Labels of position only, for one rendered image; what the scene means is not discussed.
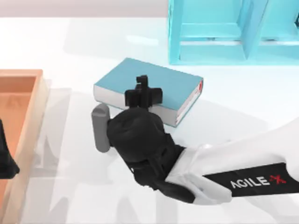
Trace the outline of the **blue book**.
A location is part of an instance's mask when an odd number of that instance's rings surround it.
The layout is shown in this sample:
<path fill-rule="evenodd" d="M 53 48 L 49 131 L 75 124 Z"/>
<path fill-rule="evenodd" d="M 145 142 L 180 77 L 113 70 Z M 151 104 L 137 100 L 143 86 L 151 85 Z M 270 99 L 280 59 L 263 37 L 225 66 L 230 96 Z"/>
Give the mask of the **blue book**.
<path fill-rule="evenodd" d="M 189 73 L 159 65 L 125 58 L 94 84 L 96 101 L 127 109 L 125 91 L 135 89 L 136 77 L 147 75 L 149 88 L 161 88 L 162 102 L 149 111 L 157 114 L 163 123 L 176 127 L 202 93 L 204 79 Z"/>

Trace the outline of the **pale grey rounded box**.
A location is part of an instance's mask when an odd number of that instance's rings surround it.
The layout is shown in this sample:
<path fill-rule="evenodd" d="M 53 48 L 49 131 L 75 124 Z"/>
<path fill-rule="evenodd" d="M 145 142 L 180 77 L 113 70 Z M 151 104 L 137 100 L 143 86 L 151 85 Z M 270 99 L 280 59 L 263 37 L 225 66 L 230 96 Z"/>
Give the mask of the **pale grey rounded box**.
<path fill-rule="evenodd" d="M 95 146 L 98 151 L 106 153 L 110 149 L 107 137 L 107 125 L 110 120 L 110 110 L 105 103 L 97 105 L 92 111 L 92 123 Z"/>

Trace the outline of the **light blue rack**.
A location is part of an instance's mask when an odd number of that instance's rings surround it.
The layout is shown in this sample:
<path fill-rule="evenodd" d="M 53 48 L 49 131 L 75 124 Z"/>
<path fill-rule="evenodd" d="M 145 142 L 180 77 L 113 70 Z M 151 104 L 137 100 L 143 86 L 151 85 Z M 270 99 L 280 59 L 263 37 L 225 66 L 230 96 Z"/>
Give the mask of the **light blue rack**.
<path fill-rule="evenodd" d="M 299 0 L 169 0 L 172 65 L 299 65 Z"/>

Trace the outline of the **shallow salmon-coloured box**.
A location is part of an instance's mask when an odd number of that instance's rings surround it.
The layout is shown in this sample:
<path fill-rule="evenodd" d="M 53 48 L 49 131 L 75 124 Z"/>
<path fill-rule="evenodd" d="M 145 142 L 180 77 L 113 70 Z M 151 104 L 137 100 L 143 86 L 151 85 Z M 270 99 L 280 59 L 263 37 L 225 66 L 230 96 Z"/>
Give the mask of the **shallow salmon-coloured box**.
<path fill-rule="evenodd" d="M 41 69 L 0 69 L 0 119 L 20 168 L 14 178 L 0 178 L 0 224 L 20 223 L 48 94 Z"/>

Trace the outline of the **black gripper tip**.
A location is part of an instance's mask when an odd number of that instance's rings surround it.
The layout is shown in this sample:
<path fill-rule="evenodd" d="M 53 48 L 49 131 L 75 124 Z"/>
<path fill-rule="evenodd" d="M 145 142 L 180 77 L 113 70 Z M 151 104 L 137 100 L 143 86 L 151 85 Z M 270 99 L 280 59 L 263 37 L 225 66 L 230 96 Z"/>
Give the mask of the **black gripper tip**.
<path fill-rule="evenodd" d="M 3 123 L 0 119 L 0 179 L 13 179 L 19 172 L 20 168 L 9 152 Z"/>

